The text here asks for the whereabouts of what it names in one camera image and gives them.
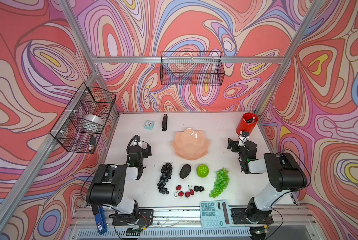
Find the black grape bunch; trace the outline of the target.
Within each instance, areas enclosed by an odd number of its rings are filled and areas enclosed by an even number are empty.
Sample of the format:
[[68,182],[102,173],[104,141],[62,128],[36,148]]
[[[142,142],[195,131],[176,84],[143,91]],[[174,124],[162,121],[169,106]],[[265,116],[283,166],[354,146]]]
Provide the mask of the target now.
[[165,163],[161,168],[161,176],[157,183],[158,191],[162,195],[168,195],[169,190],[167,188],[167,183],[172,177],[173,166],[172,163]]

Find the green grape bunch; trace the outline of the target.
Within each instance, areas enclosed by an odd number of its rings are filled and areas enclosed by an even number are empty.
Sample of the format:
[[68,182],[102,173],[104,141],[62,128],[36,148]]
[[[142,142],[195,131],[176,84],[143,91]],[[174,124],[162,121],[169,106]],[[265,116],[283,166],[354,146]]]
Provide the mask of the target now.
[[219,197],[223,191],[228,187],[230,182],[229,171],[227,169],[220,169],[216,173],[216,180],[213,185],[213,189],[209,193],[210,198]]

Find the green bumpy round fruit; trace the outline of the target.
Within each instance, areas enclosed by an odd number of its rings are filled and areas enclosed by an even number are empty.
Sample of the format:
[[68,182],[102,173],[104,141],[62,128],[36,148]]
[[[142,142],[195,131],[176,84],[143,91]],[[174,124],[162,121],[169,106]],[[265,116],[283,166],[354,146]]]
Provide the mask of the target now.
[[207,165],[199,165],[196,169],[197,175],[200,178],[206,178],[209,174],[209,168]]

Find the dark avocado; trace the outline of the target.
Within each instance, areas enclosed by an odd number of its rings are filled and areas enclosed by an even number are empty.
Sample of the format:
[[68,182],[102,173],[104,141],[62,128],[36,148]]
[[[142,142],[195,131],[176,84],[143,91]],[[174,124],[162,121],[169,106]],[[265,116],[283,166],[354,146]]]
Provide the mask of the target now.
[[179,177],[181,179],[185,179],[188,177],[188,175],[190,174],[191,172],[191,165],[189,164],[185,164],[182,166],[180,172],[179,172]]

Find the pink scalloped fruit bowl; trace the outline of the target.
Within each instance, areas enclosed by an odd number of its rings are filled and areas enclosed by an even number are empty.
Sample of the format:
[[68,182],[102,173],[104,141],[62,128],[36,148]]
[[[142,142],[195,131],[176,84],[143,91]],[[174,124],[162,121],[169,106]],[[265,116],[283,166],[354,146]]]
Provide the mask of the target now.
[[210,140],[203,131],[187,128],[183,132],[176,132],[172,147],[182,159],[196,161],[208,154]]

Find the black berries pair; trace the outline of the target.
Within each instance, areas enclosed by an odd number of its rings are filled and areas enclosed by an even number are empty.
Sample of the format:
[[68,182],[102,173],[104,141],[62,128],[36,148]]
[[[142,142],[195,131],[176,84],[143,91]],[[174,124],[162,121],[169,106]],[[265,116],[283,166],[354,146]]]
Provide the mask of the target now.
[[205,191],[205,188],[203,186],[194,186],[193,190],[195,192],[203,192]]

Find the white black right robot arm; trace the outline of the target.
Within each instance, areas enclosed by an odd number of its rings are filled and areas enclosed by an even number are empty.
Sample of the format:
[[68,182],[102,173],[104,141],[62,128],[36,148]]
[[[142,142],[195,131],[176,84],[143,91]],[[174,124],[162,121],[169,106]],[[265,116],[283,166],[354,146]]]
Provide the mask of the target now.
[[269,217],[273,205],[284,195],[307,187],[307,176],[291,154],[266,153],[258,159],[257,144],[248,140],[248,132],[241,132],[238,138],[228,138],[227,149],[238,153],[240,170],[252,175],[266,173],[269,179],[265,188],[250,199],[243,214],[249,222],[257,223]]

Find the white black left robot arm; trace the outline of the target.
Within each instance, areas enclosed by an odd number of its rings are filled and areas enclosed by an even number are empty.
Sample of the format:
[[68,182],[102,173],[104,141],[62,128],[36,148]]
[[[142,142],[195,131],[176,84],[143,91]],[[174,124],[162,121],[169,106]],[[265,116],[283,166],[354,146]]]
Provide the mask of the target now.
[[139,180],[146,168],[144,160],[152,156],[150,144],[143,147],[139,135],[133,136],[127,148],[127,160],[123,165],[100,165],[89,186],[86,200],[96,216],[109,207],[114,211],[131,215],[137,209],[137,201],[124,196],[126,181]]

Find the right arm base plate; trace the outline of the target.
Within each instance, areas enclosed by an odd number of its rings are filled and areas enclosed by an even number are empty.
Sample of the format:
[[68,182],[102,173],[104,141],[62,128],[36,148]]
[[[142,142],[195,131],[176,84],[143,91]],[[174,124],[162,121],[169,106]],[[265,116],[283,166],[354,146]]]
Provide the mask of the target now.
[[232,208],[231,217],[236,225],[271,225],[274,223],[272,211],[248,210],[247,208]]

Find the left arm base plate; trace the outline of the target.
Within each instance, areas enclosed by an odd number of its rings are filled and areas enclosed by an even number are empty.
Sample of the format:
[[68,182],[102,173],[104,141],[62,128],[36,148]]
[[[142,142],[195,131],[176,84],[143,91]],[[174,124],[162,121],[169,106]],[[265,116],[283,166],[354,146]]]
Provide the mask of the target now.
[[148,227],[153,224],[154,210],[135,210],[132,214],[115,213],[111,217],[114,226]]

